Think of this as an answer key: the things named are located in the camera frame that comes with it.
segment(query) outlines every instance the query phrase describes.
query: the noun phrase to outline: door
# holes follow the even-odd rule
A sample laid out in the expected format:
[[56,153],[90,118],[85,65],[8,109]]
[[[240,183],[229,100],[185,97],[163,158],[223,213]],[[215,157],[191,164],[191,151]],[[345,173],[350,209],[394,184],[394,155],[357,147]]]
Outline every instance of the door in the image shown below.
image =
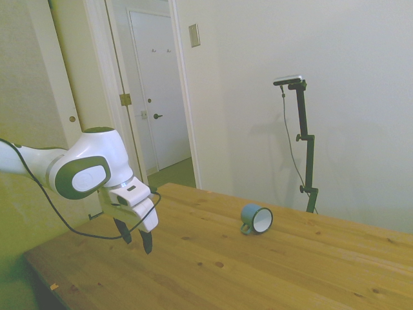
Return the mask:
[[170,17],[130,12],[159,169],[191,157]]

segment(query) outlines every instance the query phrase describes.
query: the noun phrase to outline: door hinge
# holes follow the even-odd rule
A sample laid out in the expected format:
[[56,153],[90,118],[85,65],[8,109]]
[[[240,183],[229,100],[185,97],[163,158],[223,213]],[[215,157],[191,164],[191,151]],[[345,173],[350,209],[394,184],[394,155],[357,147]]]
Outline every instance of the door hinge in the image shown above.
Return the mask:
[[132,104],[132,100],[130,99],[130,94],[121,94],[119,95],[119,97],[121,98],[122,107]]

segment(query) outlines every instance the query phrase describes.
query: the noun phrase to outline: blue mug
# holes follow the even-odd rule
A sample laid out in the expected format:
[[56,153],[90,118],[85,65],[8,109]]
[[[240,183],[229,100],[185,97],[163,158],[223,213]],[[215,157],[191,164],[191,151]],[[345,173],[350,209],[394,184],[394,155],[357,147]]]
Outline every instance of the blue mug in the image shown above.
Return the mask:
[[243,234],[250,234],[252,231],[258,234],[265,233],[272,225],[272,212],[268,208],[263,208],[255,203],[249,203],[241,211],[241,232]]

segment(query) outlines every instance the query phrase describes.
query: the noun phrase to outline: light switch plate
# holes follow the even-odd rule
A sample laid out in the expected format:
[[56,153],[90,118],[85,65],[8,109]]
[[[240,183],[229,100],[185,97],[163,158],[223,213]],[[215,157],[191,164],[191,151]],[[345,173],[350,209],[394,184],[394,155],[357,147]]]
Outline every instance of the light switch plate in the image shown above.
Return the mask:
[[189,38],[191,39],[191,46],[198,47],[201,45],[199,40],[198,24],[189,26]]

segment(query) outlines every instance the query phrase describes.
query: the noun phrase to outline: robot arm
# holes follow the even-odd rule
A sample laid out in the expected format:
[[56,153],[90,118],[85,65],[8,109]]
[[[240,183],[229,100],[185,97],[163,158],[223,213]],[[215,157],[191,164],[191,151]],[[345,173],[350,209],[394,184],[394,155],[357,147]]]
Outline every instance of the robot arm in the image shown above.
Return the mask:
[[[132,225],[146,216],[138,226],[146,233],[156,227],[156,210],[148,198],[150,189],[134,176],[116,130],[88,129],[69,150],[14,146],[44,187],[71,200],[85,198],[98,190],[104,213]],[[1,141],[0,171],[31,178],[15,150]]]

